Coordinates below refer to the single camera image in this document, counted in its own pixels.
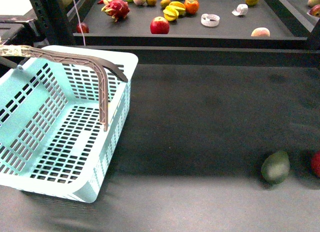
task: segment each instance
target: orange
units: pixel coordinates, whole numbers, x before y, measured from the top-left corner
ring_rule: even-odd
[[[195,0],[185,0],[184,2],[185,11],[188,14],[196,14],[199,9],[199,3]]]

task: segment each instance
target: green avocado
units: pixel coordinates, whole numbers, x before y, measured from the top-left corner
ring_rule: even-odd
[[[262,176],[270,184],[279,184],[285,181],[289,170],[289,156],[285,151],[278,151],[270,155],[261,167]]]

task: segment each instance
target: black tabletop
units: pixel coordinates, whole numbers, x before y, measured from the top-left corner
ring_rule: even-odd
[[[319,87],[317,69],[138,65],[97,200],[0,186],[0,230],[317,231]],[[270,187],[279,149],[290,176]]]

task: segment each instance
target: red apple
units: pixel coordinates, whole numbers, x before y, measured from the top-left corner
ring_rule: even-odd
[[[77,33],[81,33],[80,26],[82,28],[83,33],[89,33],[89,27],[85,23],[80,23],[80,25],[77,24],[77,26],[76,26],[76,32]]]
[[[309,14],[311,16],[320,18],[320,5],[315,5],[313,8],[311,8]]]
[[[320,177],[320,151],[315,153],[315,155],[312,157],[311,169],[318,177]]]
[[[150,31],[152,34],[168,34],[169,29],[169,22],[164,17],[156,17],[150,24]]]

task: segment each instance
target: brown basket handle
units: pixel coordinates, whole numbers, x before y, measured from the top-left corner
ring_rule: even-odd
[[[104,70],[108,68],[115,76],[124,82],[128,82],[123,72],[112,62],[102,58],[48,51],[30,46],[6,46],[0,45],[0,56],[44,58],[56,63],[68,63],[87,66],[93,69],[98,77],[99,87],[99,122],[104,125],[104,131],[108,129],[108,77]]]

